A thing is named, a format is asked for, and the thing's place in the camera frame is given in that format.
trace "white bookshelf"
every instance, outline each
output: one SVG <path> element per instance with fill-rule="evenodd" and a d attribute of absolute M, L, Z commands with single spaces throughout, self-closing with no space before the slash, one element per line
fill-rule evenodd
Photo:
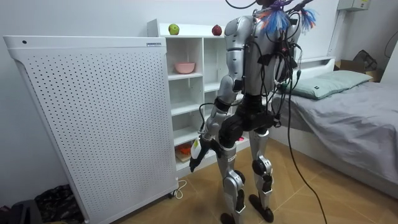
<path fill-rule="evenodd" d="M 148 37 L 165 37 L 167 43 L 167 73 L 169 76 L 170 103 L 173 124 L 174 146 L 195 140 L 202 124 L 199 106 L 202 103 L 214 102 L 220 89 L 221 79 L 228 74 L 226 66 L 226 47 L 224 37 L 213 36 L 213 26 L 177 24 L 179 35 L 169 34 L 170 23 L 159 23 L 153 20 L 147 23 Z M 174 64 L 178 62 L 195 62 L 193 73 L 178 74 Z M 211 106 L 204 106 L 205 118 L 211 113 Z M 236 107 L 232 107 L 228 115 L 232 115 Z M 249 147 L 249 138 L 244 134 L 243 141 L 237 141 L 237 151 Z M 216 155 L 209 151 L 201 165 L 201 169 L 216 162 Z M 189 161 L 180 162 L 176 159 L 179 178 L 190 173 Z"/>

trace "electrical box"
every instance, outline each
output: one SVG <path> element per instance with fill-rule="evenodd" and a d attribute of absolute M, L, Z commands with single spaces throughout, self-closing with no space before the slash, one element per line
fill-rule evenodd
<path fill-rule="evenodd" d="M 368 10 L 371 0 L 340 0 L 337 10 L 362 11 Z"/>

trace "wooden floor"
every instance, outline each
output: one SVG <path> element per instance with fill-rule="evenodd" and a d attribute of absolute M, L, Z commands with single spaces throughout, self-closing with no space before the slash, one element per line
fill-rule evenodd
<path fill-rule="evenodd" d="M 323 223 L 318 202 L 295 170 L 288 147 L 270 139 L 266 157 L 271 160 L 274 169 L 275 182 L 271 196 L 274 223 Z M 297 151 L 295 158 L 304 177 L 318 192 L 329 224 L 398 223 L 398 200 Z M 235 162 L 235 168 L 246 177 L 244 223 L 265 223 L 248 201 L 250 194 L 256 194 L 251 161 L 250 148 L 247 148 L 238 153 Z M 217 164 L 190 174 L 183 180 L 188 182 L 182 190 L 183 199 L 162 198 L 116 223 L 219 223 L 220 215 L 227 212 L 227 208 Z"/>

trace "white cable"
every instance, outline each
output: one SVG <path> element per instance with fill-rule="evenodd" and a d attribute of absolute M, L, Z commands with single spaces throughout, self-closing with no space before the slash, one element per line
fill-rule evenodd
<path fill-rule="evenodd" d="M 186 180 L 179 180 L 178 182 L 179 182 L 179 183 L 180 183 L 180 182 L 185 182 L 185 184 L 183 184 L 181 187 L 179 187 L 177 190 L 174 191 L 174 192 L 175 192 L 175 198 L 177 198 L 177 199 L 180 200 L 180 199 L 184 196 L 184 194 L 182 193 L 181 189 L 182 189 L 183 187 L 186 186 L 187 181 L 186 181 Z"/>

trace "red apple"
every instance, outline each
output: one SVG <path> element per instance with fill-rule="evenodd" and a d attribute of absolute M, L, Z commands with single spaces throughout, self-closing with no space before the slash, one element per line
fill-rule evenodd
<path fill-rule="evenodd" d="M 223 30 L 219 25 L 215 25 L 213 27 L 213 29 L 211 30 L 211 32 L 213 33 L 213 35 L 221 35 L 223 34 Z"/>

